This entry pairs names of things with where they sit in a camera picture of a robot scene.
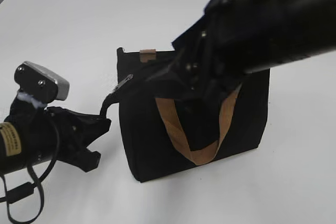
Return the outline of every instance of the brown tag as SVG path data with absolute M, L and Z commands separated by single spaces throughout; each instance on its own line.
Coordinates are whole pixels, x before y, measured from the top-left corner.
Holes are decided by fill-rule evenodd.
M 140 51 L 140 61 L 142 63 L 147 63 L 149 60 L 156 60 L 156 50 L 141 50 Z

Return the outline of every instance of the screw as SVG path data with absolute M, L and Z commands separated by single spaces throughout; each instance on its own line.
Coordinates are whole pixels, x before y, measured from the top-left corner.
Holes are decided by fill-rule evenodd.
M 37 161 L 39 161 L 39 162 L 40 162 L 41 160 L 42 160 L 42 154 L 41 154 L 41 153 L 39 153 L 39 154 L 38 154 L 38 156 L 37 156 Z
M 39 80 L 38 81 L 38 85 L 43 88 L 46 85 L 46 81 L 45 80 Z
M 17 68 L 17 71 L 18 71 L 19 73 L 22 73 L 23 71 L 25 71 L 25 68 L 22 67 L 22 66 L 20 66 L 20 67 Z
M 191 70 L 191 65 L 190 65 L 190 63 L 188 63 L 187 65 L 185 65 L 185 69 L 186 69 L 187 71 L 190 71 L 190 70 Z

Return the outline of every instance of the tan strap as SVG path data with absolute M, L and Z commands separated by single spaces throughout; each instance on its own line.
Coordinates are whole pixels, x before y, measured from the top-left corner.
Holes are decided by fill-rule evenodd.
M 159 109 L 161 118 L 174 148 L 195 165 L 204 165 L 211 162 L 216 157 L 219 148 L 222 145 L 223 140 L 231 126 L 239 90 L 240 87 L 222 103 L 221 111 L 219 113 L 219 139 L 199 151 L 190 150 L 187 137 L 181 126 L 180 119 L 176 111 L 174 100 L 156 98 L 156 105 Z
M 156 60 L 156 50 L 147 49 L 140 51 L 140 61 L 142 63 L 147 63 L 149 60 Z

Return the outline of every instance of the black cable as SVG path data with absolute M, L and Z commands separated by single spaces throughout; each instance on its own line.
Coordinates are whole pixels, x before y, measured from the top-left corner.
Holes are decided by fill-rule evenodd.
M 32 190 L 33 193 L 34 193 L 34 188 L 35 187 L 37 187 L 37 189 L 39 191 L 39 195 L 40 195 L 40 210 L 39 210 L 39 213 L 37 214 L 37 216 L 34 219 L 32 219 L 30 221 L 25 221 L 25 222 L 20 222 L 20 221 L 17 221 L 15 219 L 13 219 L 13 217 L 11 216 L 11 213 L 10 213 L 10 207 L 9 206 L 10 206 L 10 204 L 16 202 L 17 200 L 10 199 L 8 197 L 8 193 L 11 192 L 11 191 L 7 190 L 5 175 L 4 174 L 0 174 L 1 179 L 4 182 L 4 188 L 5 188 L 5 197 L 0 198 L 0 203 L 1 202 L 6 202 L 6 204 L 7 204 L 8 218 L 9 218 L 9 220 L 13 224 L 30 224 L 30 223 L 34 222 L 40 216 L 40 214 L 42 213 L 42 210 L 44 208 L 45 197 L 44 197 L 44 190 L 43 190 L 41 182 L 43 180 L 45 180 L 45 178 L 50 174 L 51 170 L 55 166 L 55 163 L 56 163 L 57 157 L 58 157 L 58 153 L 59 153 L 59 150 L 60 150 L 60 142 L 61 142 L 60 141 L 59 131 L 58 131 L 58 128 L 57 128 L 55 122 L 50 117 L 48 118 L 48 121 L 51 123 L 51 125 L 52 125 L 52 127 L 53 127 L 53 129 L 55 131 L 55 135 L 56 135 L 56 149 L 55 149 L 55 152 L 53 154 L 53 157 L 52 157 L 52 159 L 51 159 L 51 161 L 50 161 L 47 169 L 44 171 L 44 173 L 39 178 L 37 177 L 37 175 L 36 175 L 36 173 L 35 173 L 35 171 L 33 169 L 33 166 L 32 166 L 33 161 L 28 162 L 27 170 L 28 170 L 28 173 L 29 173 L 29 175 L 32 178 L 32 180 L 33 180 L 34 183 L 32 183 L 32 184 L 31 183 L 26 183 L 26 184 L 23 184 L 21 186 L 21 188 L 28 189 L 28 191 L 25 191 L 25 193 L 28 192 L 27 196 L 30 196 L 32 194 L 32 193 L 29 193 L 30 190 Z

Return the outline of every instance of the cable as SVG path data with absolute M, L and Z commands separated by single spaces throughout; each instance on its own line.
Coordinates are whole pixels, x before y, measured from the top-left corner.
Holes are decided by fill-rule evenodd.
M 44 196 L 44 190 L 43 190 L 43 187 L 42 187 L 41 183 L 50 174 L 51 170 L 55 166 L 55 163 L 56 163 L 57 157 L 58 157 L 58 153 L 59 153 L 59 150 L 60 150 L 60 142 L 61 142 L 57 125 L 55 124 L 55 122 L 50 117 L 48 117 L 48 121 L 51 123 L 52 128 L 55 131 L 56 149 L 55 149 L 53 157 L 52 157 L 47 169 L 44 171 L 44 173 L 38 178 L 34 169 L 33 169 L 34 160 L 28 162 L 27 171 L 28 171 L 28 173 L 29 173 L 29 175 L 32 178 L 34 183 L 25 183 L 25 184 L 23 184 L 19 187 L 16 187 L 16 188 L 14 188 L 10 191 L 7 190 L 5 175 L 0 174 L 1 179 L 4 182 L 4 188 L 5 188 L 5 197 L 0 198 L 0 203 L 6 202 L 8 218 L 11 221 L 11 223 L 13 223 L 13 224 L 30 224 L 30 223 L 33 223 L 40 216 L 40 214 L 42 213 L 42 210 L 44 208 L 45 196 Z M 20 199 L 26 198 L 26 197 L 30 196 L 31 194 L 33 194 L 35 187 L 37 187 L 37 189 L 39 191 L 39 195 L 40 195 L 40 210 L 39 210 L 37 216 L 34 219 L 32 219 L 30 221 L 25 221 L 25 222 L 20 222 L 20 221 L 17 221 L 15 219 L 13 219 L 13 217 L 11 216 L 11 213 L 10 213 L 10 207 L 9 207 L 10 204 L 13 204 L 13 203 L 19 201 Z

